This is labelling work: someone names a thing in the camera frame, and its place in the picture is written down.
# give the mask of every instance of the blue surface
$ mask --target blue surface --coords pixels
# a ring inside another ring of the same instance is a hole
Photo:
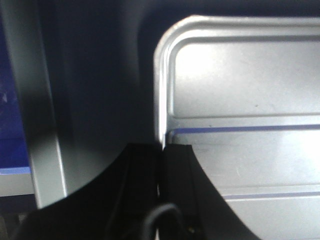
[[[28,165],[18,99],[0,16],[0,169]]]

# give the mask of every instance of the metal panel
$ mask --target metal panel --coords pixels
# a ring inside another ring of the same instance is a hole
[[[154,55],[155,135],[267,240],[318,239],[320,19],[191,16]]]

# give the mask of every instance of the metal sheet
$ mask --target metal sheet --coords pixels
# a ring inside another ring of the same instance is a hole
[[[318,239],[320,19],[191,16],[154,55],[155,135],[262,239]]]

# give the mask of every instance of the black plastic part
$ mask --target black plastic part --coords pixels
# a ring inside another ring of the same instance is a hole
[[[129,144],[88,185],[30,213],[13,239],[137,239],[143,215],[156,204],[156,161],[152,146]]]

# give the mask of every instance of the black wire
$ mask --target black wire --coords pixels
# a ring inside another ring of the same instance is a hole
[[[191,239],[190,234],[185,229],[184,220],[179,208],[173,203],[165,203],[151,210],[144,218],[141,240],[154,240],[154,226],[156,220],[163,214],[172,214],[176,218],[176,222],[178,223],[181,232],[185,235],[185,238],[188,240]]]

